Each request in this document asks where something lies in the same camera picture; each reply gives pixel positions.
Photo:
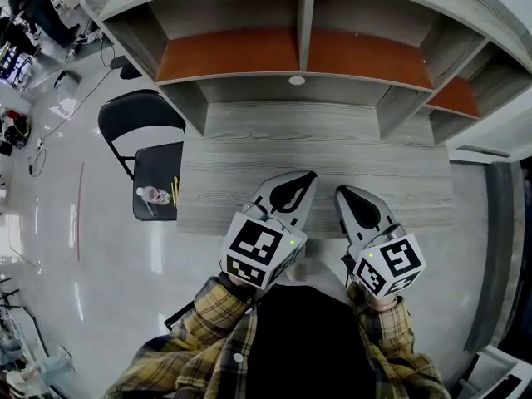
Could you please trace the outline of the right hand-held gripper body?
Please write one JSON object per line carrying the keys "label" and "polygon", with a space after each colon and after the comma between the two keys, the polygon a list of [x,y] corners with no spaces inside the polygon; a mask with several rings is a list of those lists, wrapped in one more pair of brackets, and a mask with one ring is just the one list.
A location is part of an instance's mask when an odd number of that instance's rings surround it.
{"label": "right hand-held gripper body", "polygon": [[410,287],[426,269],[426,261],[414,234],[398,235],[399,229],[377,238],[356,259],[354,278],[373,298],[386,298]]}

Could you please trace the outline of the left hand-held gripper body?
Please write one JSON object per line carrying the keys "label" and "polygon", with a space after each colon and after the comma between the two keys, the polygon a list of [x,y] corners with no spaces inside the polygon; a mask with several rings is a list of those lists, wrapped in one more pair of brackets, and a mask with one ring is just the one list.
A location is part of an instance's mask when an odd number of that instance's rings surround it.
{"label": "left hand-held gripper body", "polygon": [[265,290],[294,262],[306,242],[303,231],[260,205],[247,204],[234,215],[225,236],[225,272]]}

